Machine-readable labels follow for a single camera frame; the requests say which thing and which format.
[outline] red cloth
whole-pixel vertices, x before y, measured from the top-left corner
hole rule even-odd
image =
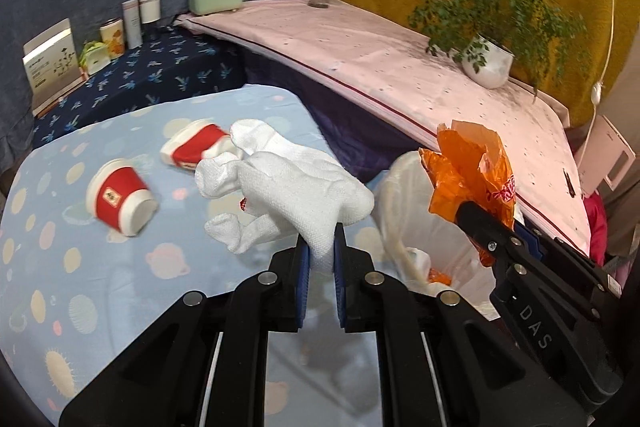
[[[582,200],[587,210],[591,229],[590,257],[598,266],[604,265],[604,253],[607,250],[607,214],[604,203],[597,192]]]

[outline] pink tablecloth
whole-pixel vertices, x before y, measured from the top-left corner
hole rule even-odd
[[[340,1],[324,10],[306,3],[246,2],[237,12],[183,16],[178,23],[301,71],[431,149],[437,150],[439,123],[465,120],[497,131],[524,214],[589,254],[577,168],[561,120],[548,103],[534,102],[512,82],[484,89],[448,58],[427,55],[427,37],[370,12]],[[575,198],[563,169],[578,192]]]

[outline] orange plastic bag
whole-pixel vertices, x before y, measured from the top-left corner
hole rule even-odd
[[[460,204],[475,201],[513,230],[515,182],[498,134],[478,123],[454,120],[451,128],[438,126],[437,138],[440,154],[419,150],[434,187],[429,211],[455,223]],[[476,248],[482,265],[492,266],[494,257]]]

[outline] crushed paper cup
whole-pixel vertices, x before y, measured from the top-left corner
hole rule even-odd
[[[105,163],[92,178],[86,209],[112,229],[132,237],[151,219],[158,202],[131,164],[119,158]]]
[[[200,160],[215,158],[230,152],[242,158],[227,132],[210,120],[196,120],[174,134],[160,150],[160,157],[167,165],[175,165],[194,171]]]

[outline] polka dot tablecloth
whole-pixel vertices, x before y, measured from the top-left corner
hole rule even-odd
[[[223,128],[257,118],[287,139],[331,153],[293,94],[242,89],[142,108],[84,127],[35,150],[16,176],[0,227],[0,349],[31,399],[57,425],[63,407],[151,322],[189,290],[230,291],[268,267],[295,237],[234,255],[204,232],[221,212],[241,220],[240,193],[201,197],[193,174],[164,165],[162,144],[198,118]],[[96,221],[84,207],[94,173],[128,158],[160,203],[135,238]],[[370,217],[348,227],[347,242],[391,272]],[[268,426],[380,425],[375,337],[337,324],[334,282],[313,275],[305,327],[272,334],[265,415]]]

